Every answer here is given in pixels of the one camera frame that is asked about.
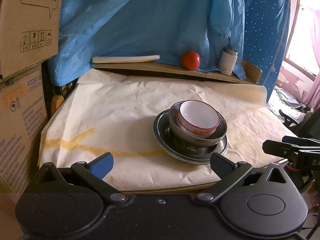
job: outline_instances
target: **white thermos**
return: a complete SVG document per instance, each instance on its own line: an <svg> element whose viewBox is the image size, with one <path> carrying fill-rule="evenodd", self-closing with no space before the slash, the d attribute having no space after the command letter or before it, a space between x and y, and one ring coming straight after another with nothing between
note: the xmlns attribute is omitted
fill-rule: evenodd
<svg viewBox="0 0 320 240"><path fill-rule="evenodd" d="M219 62L219 69L221 70L221 73L230 76L235 67L237 58L237 51L228 47L224 47Z"/></svg>

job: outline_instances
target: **yellow stripe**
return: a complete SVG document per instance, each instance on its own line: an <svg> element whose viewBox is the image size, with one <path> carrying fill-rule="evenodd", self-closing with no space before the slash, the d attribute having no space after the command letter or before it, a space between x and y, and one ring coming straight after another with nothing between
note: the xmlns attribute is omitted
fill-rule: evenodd
<svg viewBox="0 0 320 240"><path fill-rule="evenodd" d="M85 152L89 152L94 155L102 155L105 152L108 152L105 149L97 148L89 145L79 145L79 142L85 139L86 137L94 134L94 128L91 128L83 133L80 133L76 137L74 137L71 141L65 141L63 139L49 139L42 141L43 149L49 149L52 147L62 147L68 151L71 150L82 150ZM166 154L164 150L156 150L156 151L147 151L147 152L120 152L120 151L110 151L114 157L123 158L123 157L152 157Z"/></svg>

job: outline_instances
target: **stacked dishes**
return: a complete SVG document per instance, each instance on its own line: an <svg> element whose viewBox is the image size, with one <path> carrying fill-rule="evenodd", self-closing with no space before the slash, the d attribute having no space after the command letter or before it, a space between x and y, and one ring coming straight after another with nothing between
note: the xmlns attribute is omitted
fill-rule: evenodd
<svg viewBox="0 0 320 240"><path fill-rule="evenodd" d="M201 101L175 103L156 117L153 132L169 155L186 163L209 164L213 152L228 149L225 119Z"/></svg>

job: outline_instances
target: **window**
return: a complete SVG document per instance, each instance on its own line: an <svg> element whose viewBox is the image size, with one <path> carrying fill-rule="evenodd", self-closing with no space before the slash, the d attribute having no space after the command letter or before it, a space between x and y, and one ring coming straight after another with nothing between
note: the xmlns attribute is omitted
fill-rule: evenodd
<svg viewBox="0 0 320 240"><path fill-rule="evenodd" d="M313 81L319 73L319 66L312 47L310 22L313 14L304 3L310 0L298 0L296 15L289 35L288 48L284 61L297 68Z"/></svg>

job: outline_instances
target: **wooden shelf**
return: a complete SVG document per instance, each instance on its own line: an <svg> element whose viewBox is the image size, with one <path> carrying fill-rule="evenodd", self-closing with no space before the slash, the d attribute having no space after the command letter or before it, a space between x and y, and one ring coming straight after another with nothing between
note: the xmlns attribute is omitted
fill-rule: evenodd
<svg viewBox="0 0 320 240"><path fill-rule="evenodd" d="M175 65L157 62L96 64L95 69L134 76L155 76L167 78L192 79L199 81L225 81L239 84L258 84L262 71L247 61L242 61L247 79L240 80L236 76L227 76L216 72L189 71Z"/></svg>

